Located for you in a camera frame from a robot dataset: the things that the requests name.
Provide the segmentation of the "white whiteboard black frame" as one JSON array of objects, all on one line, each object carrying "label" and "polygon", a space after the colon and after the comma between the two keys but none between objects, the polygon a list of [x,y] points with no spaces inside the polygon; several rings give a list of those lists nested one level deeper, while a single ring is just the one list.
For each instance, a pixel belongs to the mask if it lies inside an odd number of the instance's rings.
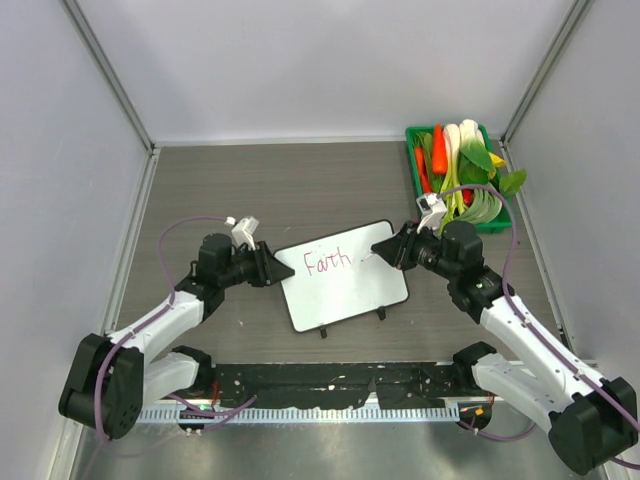
[{"label": "white whiteboard black frame", "polygon": [[381,219],[277,250],[275,256],[295,271],[281,282],[293,329],[321,329],[407,301],[402,271],[377,255],[360,261],[392,234],[391,222]]}]

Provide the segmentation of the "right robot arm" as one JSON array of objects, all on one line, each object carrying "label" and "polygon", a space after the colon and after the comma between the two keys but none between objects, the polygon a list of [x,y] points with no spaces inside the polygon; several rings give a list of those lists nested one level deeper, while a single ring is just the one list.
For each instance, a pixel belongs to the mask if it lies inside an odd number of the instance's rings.
[{"label": "right robot arm", "polygon": [[473,225],[453,221],[436,236],[409,221],[371,250],[399,270],[420,266],[444,278],[454,305],[523,363],[514,367],[478,342],[454,356],[451,380],[457,391],[484,390],[502,398],[544,432],[560,460],[579,475],[618,462],[638,443],[634,388],[621,377],[606,379],[544,329],[486,265]]}]

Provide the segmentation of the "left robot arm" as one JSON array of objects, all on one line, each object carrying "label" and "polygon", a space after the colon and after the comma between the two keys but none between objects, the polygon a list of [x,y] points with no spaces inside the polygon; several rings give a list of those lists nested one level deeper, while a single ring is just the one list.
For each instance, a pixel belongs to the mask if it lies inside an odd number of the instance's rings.
[{"label": "left robot arm", "polygon": [[265,242],[233,245],[225,234],[204,238],[190,270],[167,299],[126,328],[89,334],[78,345],[58,402],[59,413],[120,439],[148,405],[176,392],[205,397],[213,385],[210,355],[190,347],[163,351],[207,320],[227,289],[268,287],[294,276]]}]

